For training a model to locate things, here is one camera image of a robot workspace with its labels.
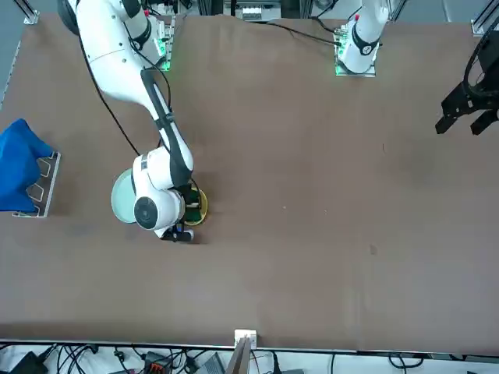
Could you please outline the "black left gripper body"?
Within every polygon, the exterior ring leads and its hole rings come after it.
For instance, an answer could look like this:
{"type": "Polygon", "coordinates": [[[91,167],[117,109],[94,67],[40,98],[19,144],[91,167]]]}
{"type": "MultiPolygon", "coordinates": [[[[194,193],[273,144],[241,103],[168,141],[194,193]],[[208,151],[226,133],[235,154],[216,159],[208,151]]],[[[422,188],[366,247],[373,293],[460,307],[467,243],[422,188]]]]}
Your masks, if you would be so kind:
{"type": "Polygon", "coordinates": [[[483,77],[476,84],[479,92],[498,91],[498,33],[490,33],[481,40],[478,60],[483,77]]]}

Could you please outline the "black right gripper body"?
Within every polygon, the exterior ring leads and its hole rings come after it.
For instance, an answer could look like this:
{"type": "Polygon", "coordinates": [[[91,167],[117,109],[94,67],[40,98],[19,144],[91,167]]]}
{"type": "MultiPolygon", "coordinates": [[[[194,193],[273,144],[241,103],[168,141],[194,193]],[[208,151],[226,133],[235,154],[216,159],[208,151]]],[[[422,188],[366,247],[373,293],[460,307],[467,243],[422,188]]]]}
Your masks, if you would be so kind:
{"type": "Polygon", "coordinates": [[[201,211],[201,195],[197,187],[182,187],[181,194],[187,212],[199,213],[201,211]]]}

